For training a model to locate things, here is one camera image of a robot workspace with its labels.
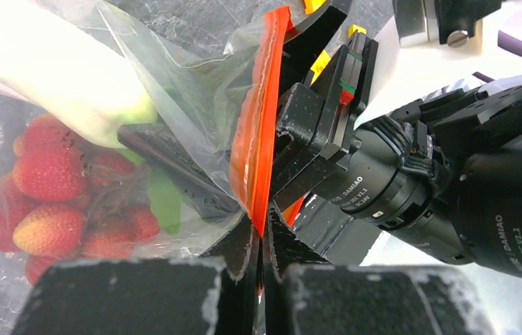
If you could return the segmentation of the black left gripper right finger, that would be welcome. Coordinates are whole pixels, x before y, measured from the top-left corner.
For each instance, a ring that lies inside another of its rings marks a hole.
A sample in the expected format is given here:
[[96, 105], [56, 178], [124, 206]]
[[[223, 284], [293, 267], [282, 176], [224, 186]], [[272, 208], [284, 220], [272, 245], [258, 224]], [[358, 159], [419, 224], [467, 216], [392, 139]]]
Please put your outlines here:
[[291, 264], [330, 264], [330, 261], [304, 243], [278, 209], [268, 208], [263, 236], [264, 277], [280, 281]]

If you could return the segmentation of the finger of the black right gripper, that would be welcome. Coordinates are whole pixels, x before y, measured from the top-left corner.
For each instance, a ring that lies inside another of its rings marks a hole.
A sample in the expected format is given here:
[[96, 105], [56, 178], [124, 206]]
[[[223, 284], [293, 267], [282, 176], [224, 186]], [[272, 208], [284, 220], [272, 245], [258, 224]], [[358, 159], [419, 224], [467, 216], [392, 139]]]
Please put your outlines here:
[[206, 222], [219, 222], [240, 214], [239, 204], [226, 195], [188, 155], [164, 123], [124, 125], [118, 141], [171, 179], [187, 204]]

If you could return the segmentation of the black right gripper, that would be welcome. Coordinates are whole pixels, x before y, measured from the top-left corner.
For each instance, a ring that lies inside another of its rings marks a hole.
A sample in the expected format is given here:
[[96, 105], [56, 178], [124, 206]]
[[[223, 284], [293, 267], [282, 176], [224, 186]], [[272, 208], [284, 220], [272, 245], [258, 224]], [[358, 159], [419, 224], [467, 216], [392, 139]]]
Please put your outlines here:
[[351, 5], [326, 1], [285, 34], [270, 198], [284, 209], [316, 195], [346, 221], [454, 264], [456, 233], [442, 203], [451, 165], [426, 124], [385, 115], [355, 126], [377, 42], [354, 33], [311, 84], [311, 66]]

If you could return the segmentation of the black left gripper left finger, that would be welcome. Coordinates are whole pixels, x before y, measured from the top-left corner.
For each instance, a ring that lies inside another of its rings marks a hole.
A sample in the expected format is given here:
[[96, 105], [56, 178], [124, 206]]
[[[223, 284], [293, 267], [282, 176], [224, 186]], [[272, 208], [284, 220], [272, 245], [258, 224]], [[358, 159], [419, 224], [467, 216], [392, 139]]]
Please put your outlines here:
[[233, 281], [258, 281], [260, 236], [251, 219], [242, 214], [236, 224], [200, 257], [222, 257]]

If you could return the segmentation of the clear zip bag orange zipper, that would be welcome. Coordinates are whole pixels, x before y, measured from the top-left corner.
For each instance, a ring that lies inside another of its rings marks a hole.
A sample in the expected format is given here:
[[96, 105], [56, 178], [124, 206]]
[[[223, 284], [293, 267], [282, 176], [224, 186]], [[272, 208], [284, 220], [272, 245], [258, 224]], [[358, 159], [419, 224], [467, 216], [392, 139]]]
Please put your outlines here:
[[109, 1], [0, 1], [0, 291], [263, 232], [291, 28], [278, 7], [203, 58]]

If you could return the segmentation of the red strawberry bunch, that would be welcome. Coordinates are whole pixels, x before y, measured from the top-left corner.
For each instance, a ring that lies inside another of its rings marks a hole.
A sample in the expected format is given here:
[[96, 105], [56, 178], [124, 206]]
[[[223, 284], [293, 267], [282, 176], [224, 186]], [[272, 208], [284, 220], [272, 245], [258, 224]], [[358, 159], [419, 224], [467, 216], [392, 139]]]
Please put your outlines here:
[[60, 261], [130, 257], [161, 234], [150, 201], [135, 199], [152, 173], [133, 152], [91, 144], [48, 113], [12, 145], [0, 177], [0, 252], [25, 255], [28, 283]]

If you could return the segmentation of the white eggplant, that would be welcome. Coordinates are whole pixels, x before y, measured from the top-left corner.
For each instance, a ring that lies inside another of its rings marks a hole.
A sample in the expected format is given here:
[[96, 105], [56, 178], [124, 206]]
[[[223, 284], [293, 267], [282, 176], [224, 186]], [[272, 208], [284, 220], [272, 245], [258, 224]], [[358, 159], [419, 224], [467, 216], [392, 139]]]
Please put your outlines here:
[[127, 58], [32, 1], [0, 1], [0, 94], [114, 149], [121, 126], [158, 118]]

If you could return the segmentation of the green white bok choy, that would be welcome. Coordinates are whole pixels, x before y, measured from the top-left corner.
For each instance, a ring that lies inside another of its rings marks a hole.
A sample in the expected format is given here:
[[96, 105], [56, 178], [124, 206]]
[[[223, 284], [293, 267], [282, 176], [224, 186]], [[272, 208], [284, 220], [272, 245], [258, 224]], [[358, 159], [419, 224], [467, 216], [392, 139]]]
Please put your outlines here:
[[156, 217], [158, 225], [169, 235], [177, 235], [181, 230], [181, 206], [183, 195], [171, 179], [152, 163], [130, 149], [115, 149], [118, 154], [127, 158], [147, 171], [147, 194], [150, 210]]

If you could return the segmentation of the yellow small block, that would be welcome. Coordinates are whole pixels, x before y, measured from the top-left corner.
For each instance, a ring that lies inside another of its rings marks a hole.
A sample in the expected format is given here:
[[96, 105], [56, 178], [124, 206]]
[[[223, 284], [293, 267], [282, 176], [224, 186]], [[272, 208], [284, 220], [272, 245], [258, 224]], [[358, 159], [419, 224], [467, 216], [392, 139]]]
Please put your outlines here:
[[313, 72], [313, 77], [311, 80], [311, 84], [314, 83], [314, 81], [317, 80], [317, 78], [320, 76], [322, 71], [325, 69], [325, 67], [328, 65], [328, 63], [331, 61], [331, 56], [326, 50], [323, 50], [313, 65], [311, 66], [311, 71]]

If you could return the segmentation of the yellow arch block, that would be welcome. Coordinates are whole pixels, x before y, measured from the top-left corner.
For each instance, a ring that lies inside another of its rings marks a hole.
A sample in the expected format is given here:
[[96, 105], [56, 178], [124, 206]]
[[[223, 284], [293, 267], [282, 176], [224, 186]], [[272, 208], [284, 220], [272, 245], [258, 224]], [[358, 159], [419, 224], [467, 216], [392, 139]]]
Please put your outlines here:
[[310, 15], [316, 12], [326, 0], [303, 0], [304, 12], [306, 15]]

